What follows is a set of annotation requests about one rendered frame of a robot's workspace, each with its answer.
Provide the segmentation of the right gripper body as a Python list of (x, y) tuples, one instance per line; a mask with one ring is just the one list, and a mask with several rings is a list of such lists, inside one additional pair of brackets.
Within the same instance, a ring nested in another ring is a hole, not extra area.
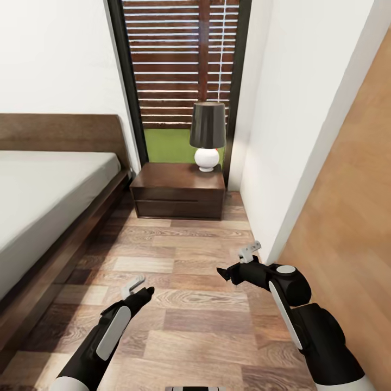
[(252, 255), (252, 257), (254, 260), (249, 263), (240, 263), (239, 261), (228, 268), (231, 277), (230, 280), (234, 285), (239, 285), (243, 281), (247, 281), (257, 286), (254, 280), (254, 272), (256, 268), (262, 264), (259, 263), (258, 256)]

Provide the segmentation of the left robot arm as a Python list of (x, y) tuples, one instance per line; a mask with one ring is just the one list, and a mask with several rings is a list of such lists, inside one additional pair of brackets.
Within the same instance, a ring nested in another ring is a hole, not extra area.
[(101, 312), (99, 324), (85, 338), (47, 391), (97, 391), (128, 323), (146, 303), (155, 288), (143, 287), (144, 275), (134, 277), (121, 287), (123, 300)]

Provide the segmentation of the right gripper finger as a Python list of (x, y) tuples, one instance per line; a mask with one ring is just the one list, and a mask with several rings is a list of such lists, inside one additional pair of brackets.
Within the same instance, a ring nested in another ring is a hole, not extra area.
[(223, 268), (216, 268), (217, 272), (222, 276), (222, 278), (226, 281), (230, 280), (230, 274), (229, 274), (229, 269), (223, 269)]

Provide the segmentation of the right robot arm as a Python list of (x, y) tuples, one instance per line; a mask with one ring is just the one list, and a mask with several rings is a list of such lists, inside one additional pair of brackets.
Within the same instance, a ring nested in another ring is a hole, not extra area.
[(241, 247), (239, 262), (217, 272), (234, 285), (247, 281), (272, 293), (318, 391), (376, 391), (345, 346), (338, 321), (316, 302), (308, 304), (312, 292), (302, 273), (294, 266), (259, 263), (251, 253), (260, 248), (258, 241)]

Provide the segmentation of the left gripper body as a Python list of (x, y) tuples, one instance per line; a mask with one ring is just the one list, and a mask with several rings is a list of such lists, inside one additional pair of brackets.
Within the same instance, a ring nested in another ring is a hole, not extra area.
[(152, 298), (151, 298), (150, 294), (148, 293), (146, 287), (143, 287), (141, 290), (139, 290), (134, 295), (124, 299), (124, 301), (131, 300), (135, 303), (135, 305), (136, 305), (135, 315), (136, 315), (138, 313), (138, 311), (142, 308), (142, 306), (144, 306), (146, 303), (151, 301), (151, 299)]

